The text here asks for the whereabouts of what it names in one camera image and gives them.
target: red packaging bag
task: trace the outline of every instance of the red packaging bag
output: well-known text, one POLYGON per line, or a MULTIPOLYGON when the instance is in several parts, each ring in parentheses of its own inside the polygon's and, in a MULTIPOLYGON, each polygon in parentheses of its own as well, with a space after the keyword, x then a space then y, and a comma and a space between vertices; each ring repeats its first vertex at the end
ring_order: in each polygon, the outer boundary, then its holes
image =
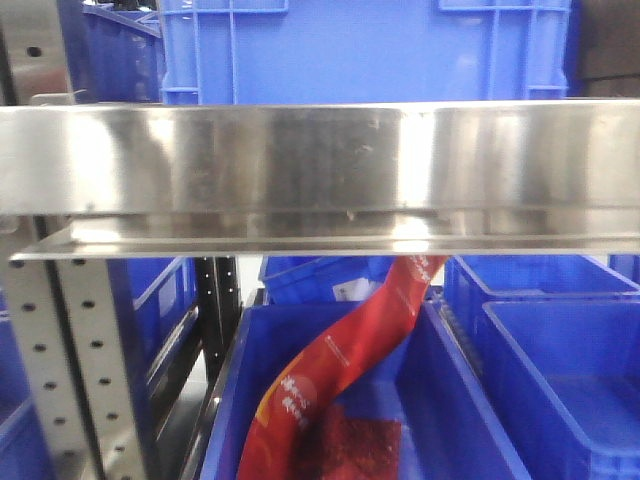
POLYGON ((411 333, 431 279, 447 258, 398 257, 384 284, 368 300, 287 365, 258 406, 242 452, 239 480, 293 478, 292 458, 300 434, 411 333))

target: shelving rack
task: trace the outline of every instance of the shelving rack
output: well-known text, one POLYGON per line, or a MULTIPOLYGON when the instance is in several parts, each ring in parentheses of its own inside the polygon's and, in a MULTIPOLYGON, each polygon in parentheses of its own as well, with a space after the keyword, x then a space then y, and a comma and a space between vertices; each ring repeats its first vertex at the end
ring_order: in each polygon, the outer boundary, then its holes
POLYGON ((640 251, 640 101, 87 105, 72 4, 0 5, 0 274, 59 480, 163 476, 124 258, 198 257, 198 328, 163 350, 162 383, 202 347, 212 384, 186 480, 239 316, 229 255, 640 251))

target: blue plastic container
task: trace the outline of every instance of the blue plastic container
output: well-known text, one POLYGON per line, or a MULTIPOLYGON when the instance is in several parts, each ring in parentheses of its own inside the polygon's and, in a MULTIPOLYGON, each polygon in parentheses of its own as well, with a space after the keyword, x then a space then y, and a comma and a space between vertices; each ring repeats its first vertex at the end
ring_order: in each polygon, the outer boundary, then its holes
POLYGON ((563 98, 571 0, 164 0, 170 104, 563 98))
POLYGON ((22 360, 6 315, 0 315, 0 478, 53 478, 44 437, 29 398, 22 360))
POLYGON ((640 478, 640 303, 489 303, 481 380, 537 480, 640 478))
POLYGON ((394 257, 265 257, 269 299, 280 305, 364 300, 384 282, 394 257))
MULTIPOLYGON (((258 403, 286 364, 353 303, 245 311, 202 480, 232 480, 258 403)), ((529 479, 433 307, 412 336, 338 399, 347 416, 402 422, 401 479, 529 479)))
POLYGON ((610 255, 609 268, 636 283, 640 282, 640 255, 610 255))
POLYGON ((445 265, 444 298, 472 341, 485 302, 630 297, 640 285, 582 255, 465 255, 445 265))
POLYGON ((165 73, 156 13, 85 5, 91 66, 99 101, 158 102, 165 73))
POLYGON ((140 258, 128 261, 136 322, 150 365, 171 330, 197 297, 193 259, 140 258))

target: red snack bag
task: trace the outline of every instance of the red snack bag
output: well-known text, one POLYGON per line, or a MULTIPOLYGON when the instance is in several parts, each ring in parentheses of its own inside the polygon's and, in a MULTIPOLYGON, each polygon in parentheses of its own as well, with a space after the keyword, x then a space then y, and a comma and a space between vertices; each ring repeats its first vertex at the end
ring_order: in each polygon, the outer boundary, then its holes
POLYGON ((239 480, 293 478, 291 459, 300 433, 411 333, 431 278, 447 258, 398 257, 384 284, 368 300, 287 365, 258 406, 242 452, 239 480))

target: stainless steel shelf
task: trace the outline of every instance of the stainless steel shelf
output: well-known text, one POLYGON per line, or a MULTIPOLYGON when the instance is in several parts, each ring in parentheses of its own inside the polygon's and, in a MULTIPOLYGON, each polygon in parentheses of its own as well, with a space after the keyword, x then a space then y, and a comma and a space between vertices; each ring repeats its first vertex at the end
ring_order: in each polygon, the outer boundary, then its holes
POLYGON ((17 258, 640 250, 640 101, 0 109, 17 258))

